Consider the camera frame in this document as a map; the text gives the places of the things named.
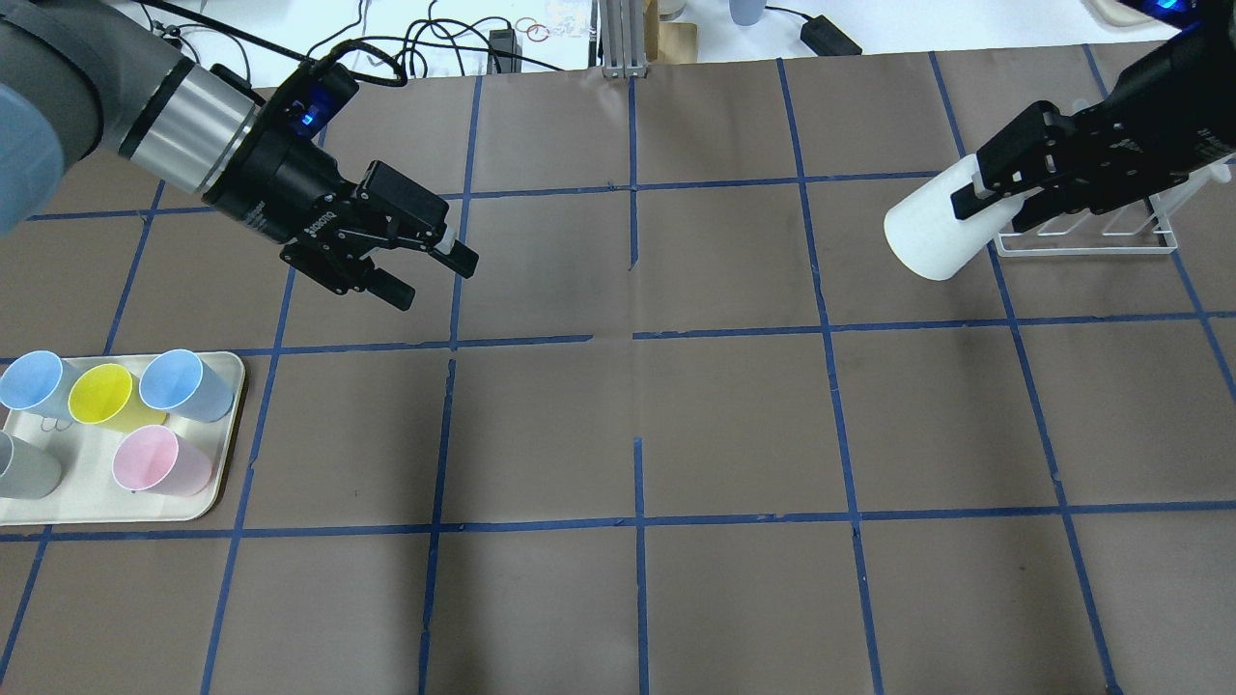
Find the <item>white floor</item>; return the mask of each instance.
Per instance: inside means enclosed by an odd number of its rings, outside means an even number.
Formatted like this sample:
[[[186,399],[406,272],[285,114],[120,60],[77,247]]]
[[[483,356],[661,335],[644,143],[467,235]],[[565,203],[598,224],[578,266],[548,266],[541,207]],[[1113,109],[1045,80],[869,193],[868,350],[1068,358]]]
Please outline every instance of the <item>white floor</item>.
[[[145,22],[141,9],[131,0],[106,1]],[[213,17],[299,51],[352,21],[357,6],[357,0],[176,1],[193,10],[204,6],[204,12]],[[425,0],[368,0],[368,35],[402,35],[409,21],[425,16],[428,6]],[[1103,23],[1086,0],[780,0],[780,4],[828,16],[868,53],[1115,43],[1163,40],[1174,33],[1153,22],[1131,28]],[[489,15],[512,21],[530,17],[548,27],[550,36],[540,43],[522,38],[524,53],[577,69],[587,64],[591,5],[591,0],[440,0],[434,14],[468,22]],[[188,23],[159,11],[152,14],[159,21]],[[700,25],[700,59],[705,62],[811,54],[798,41],[801,20],[790,14],[768,11],[759,23],[739,27],[730,21],[726,0],[688,0],[679,21]],[[524,20],[519,26],[529,23]],[[201,30],[192,30],[188,36],[204,63],[221,62],[241,70],[240,53],[226,38]],[[360,27],[347,36],[361,36]],[[480,45],[475,38],[470,43]],[[257,87],[277,85],[294,67],[292,61],[261,48],[251,47],[248,53]],[[459,74],[452,51],[426,53],[431,75]],[[464,64],[475,74],[483,70],[485,58],[481,53],[466,54]]]

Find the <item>tray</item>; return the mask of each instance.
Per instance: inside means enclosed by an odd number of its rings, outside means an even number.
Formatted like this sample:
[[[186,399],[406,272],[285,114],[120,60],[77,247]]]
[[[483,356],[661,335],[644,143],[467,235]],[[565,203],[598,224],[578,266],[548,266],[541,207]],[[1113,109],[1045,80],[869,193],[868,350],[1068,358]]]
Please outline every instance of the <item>tray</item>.
[[[236,429],[245,392],[245,362],[232,352],[198,352],[236,396],[222,419],[200,423],[169,414],[169,429],[214,460],[210,482],[192,497],[129,492],[111,477],[111,456],[124,433],[80,423],[67,423],[22,412],[9,413],[4,430],[56,456],[64,466],[61,484],[42,500],[0,498],[0,526],[47,523],[112,523],[190,521],[206,513],[219,497],[224,466]],[[158,355],[67,357],[83,371],[115,362],[141,376]]]

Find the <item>yellow cup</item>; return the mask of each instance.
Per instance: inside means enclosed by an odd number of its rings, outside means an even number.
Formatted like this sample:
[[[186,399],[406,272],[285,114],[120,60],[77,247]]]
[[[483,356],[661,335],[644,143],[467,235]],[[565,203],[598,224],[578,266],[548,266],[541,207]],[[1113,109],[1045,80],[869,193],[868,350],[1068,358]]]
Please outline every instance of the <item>yellow cup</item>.
[[[79,423],[116,432],[163,424],[167,419],[167,413],[142,403],[137,377],[120,365],[99,365],[82,375],[69,391],[69,414]]]

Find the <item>pink cup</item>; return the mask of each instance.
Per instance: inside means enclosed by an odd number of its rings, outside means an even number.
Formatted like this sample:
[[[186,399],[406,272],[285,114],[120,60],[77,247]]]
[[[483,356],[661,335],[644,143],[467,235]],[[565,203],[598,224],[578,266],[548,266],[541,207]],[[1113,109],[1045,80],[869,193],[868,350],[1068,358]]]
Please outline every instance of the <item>pink cup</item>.
[[[192,497],[210,482],[210,456],[161,424],[133,430],[111,460],[111,477],[125,490]]]

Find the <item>light blue joint cap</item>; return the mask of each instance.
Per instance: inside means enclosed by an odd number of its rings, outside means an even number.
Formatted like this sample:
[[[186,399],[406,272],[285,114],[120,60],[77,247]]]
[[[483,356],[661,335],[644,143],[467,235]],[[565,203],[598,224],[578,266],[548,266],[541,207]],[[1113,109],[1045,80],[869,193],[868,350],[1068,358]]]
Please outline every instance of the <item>light blue joint cap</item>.
[[[64,176],[64,151],[52,124],[0,84],[0,236],[37,214]]]

